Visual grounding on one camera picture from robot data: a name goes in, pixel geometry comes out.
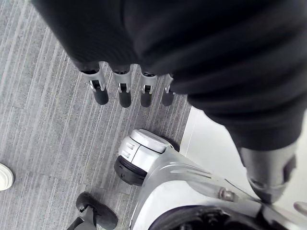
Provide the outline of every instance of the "black wheel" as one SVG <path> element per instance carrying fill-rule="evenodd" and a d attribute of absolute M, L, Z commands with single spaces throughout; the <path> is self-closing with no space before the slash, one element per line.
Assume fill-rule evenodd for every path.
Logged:
<path fill-rule="evenodd" d="M 149 107 L 152 102 L 152 94 L 145 92 L 141 94 L 141 105 L 143 107 Z"/>
<path fill-rule="evenodd" d="M 81 193 L 76 201 L 77 209 L 83 212 L 88 206 L 94 210 L 94 224 L 107 230 L 112 230 L 117 226 L 118 218 L 108 206 L 101 204 L 87 192 Z"/>
<path fill-rule="evenodd" d="M 131 92 L 118 92 L 119 102 L 123 108 L 128 108 L 131 105 Z"/>
<path fill-rule="evenodd" d="M 109 96 L 107 94 L 106 88 L 105 88 L 105 90 L 101 91 L 101 88 L 97 87 L 96 92 L 94 92 L 94 97 L 95 97 L 97 103 L 100 104 L 100 105 L 104 105 L 109 101 Z"/>
<path fill-rule="evenodd" d="M 163 95 L 162 95 L 162 104 L 164 106 L 170 106 L 173 103 L 174 100 L 174 94 L 170 91 L 169 93 L 167 93 L 165 90 L 163 91 Z"/>
<path fill-rule="evenodd" d="M 114 170 L 122 181 L 136 186 L 142 186 L 147 175 L 146 171 L 130 163 L 122 156 L 117 157 Z"/>

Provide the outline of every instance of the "striped carpet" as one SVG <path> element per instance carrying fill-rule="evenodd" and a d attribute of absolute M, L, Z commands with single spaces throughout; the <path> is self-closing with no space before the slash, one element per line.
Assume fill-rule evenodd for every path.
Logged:
<path fill-rule="evenodd" d="M 135 128 L 181 141 L 190 106 L 176 96 L 140 105 L 138 66 L 133 101 L 119 105 L 107 64 L 109 103 L 99 106 L 81 74 L 29 1 L 0 0 L 0 162 L 12 169 L 12 188 L 0 191 L 0 229 L 61 230 L 77 216 L 75 200 L 91 192 L 128 229 L 138 188 L 113 170 L 123 137 Z"/>

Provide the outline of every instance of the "black cloth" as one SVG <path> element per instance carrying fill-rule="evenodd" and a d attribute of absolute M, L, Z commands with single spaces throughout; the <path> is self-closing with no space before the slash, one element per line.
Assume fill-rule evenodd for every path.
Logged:
<path fill-rule="evenodd" d="M 307 1 L 32 2 L 80 70 L 106 61 L 173 73 L 171 90 L 224 125 L 238 148 L 282 148 L 301 132 Z"/>

